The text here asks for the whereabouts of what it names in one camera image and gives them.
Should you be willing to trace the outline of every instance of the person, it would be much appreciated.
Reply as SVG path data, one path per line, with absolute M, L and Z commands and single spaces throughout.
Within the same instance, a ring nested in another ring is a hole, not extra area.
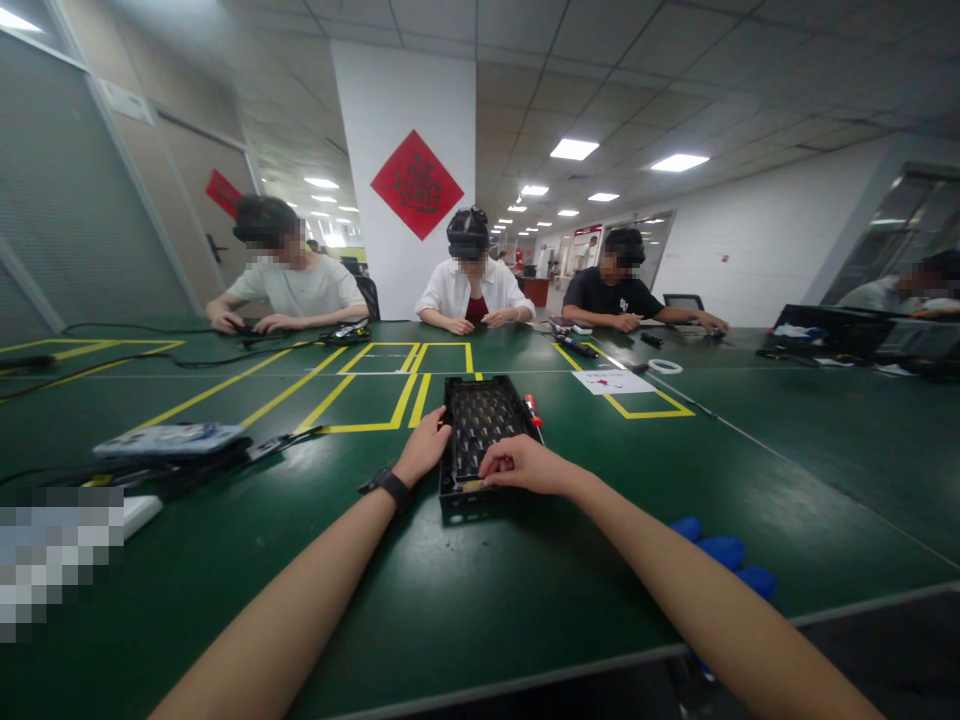
M 233 234 L 264 255 L 248 265 L 229 290 L 207 303 L 207 318 L 215 330 L 234 335 L 244 325 L 236 311 L 248 302 L 269 302 L 275 311 L 254 326 L 258 333 L 356 322 L 370 314 L 346 268 L 305 249 L 300 218 L 283 200 L 244 195 L 237 203 Z
M 490 238 L 483 210 L 458 210 L 447 227 L 447 240 L 450 259 L 437 265 L 414 308 L 420 320 L 454 335 L 469 335 L 479 323 L 497 328 L 533 319 L 533 303 L 520 292 L 510 268 L 487 254 Z
M 600 252 L 600 262 L 577 273 L 563 297 L 563 317 L 633 332 L 644 318 L 663 323 L 698 321 L 708 333 L 730 332 L 730 326 L 703 310 L 664 307 L 642 280 L 633 277 L 644 261 L 643 238 L 633 228 L 613 230 Z
M 913 315 L 925 310 L 951 311 L 958 307 L 958 297 L 960 250 L 944 250 L 924 258 L 910 272 L 888 275 L 851 290 L 837 305 Z
M 590 238 L 590 242 L 586 245 L 581 245 L 580 250 L 577 252 L 577 269 L 576 272 L 580 272 L 584 267 L 590 267 L 593 264 L 593 253 L 597 247 L 597 236 L 594 235 Z
M 423 418 L 392 471 L 381 472 L 365 487 L 369 492 L 260 591 L 160 702 L 152 720 L 283 717 L 398 507 L 440 459 L 451 435 L 449 425 L 439 425 L 444 411 Z M 487 486 L 558 495 L 579 507 L 753 716 L 882 718 L 773 606 L 593 473 L 523 435 L 491 446 L 479 474 Z M 486 621 L 495 624 L 496 618 Z

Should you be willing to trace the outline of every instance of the red paper sign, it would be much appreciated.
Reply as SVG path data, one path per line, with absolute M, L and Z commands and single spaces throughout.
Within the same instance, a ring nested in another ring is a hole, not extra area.
M 214 170 L 210 173 L 210 182 L 207 183 L 207 195 L 217 205 L 227 211 L 230 217 L 237 216 L 237 202 L 243 193 L 237 190 L 230 181 Z
M 457 181 L 416 130 L 400 143 L 370 187 L 421 240 L 463 197 Z

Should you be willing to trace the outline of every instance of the red top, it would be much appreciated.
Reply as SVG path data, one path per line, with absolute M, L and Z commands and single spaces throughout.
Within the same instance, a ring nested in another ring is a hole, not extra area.
M 487 301 L 482 297 L 474 300 L 470 298 L 470 302 L 467 303 L 467 320 L 476 325 L 487 314 Z

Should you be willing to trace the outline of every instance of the woman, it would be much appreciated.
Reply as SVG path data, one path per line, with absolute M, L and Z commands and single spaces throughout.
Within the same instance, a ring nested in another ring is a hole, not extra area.
M 533 319 L 533 303 L 524 297 L 506 265 L 487 254 L 487 215 L 476 206 L 458 210 L 447 227 L 450 259 L 433 271 L 414 312 L 428 325 L 468 335 L 477 323 L 496 328 Z

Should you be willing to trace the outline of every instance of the black t-shirt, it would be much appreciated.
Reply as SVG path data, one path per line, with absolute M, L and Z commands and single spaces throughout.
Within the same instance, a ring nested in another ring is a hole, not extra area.
M 587 268 L 573 276 L 567 294 L 563 296 L 563 304 L 602 315 L 629 312 L 647 318 L 655 317 L 663 310 L 663 305 L 642 280 L 621 280 L 616 285 L 605 285 L 598 267 Z

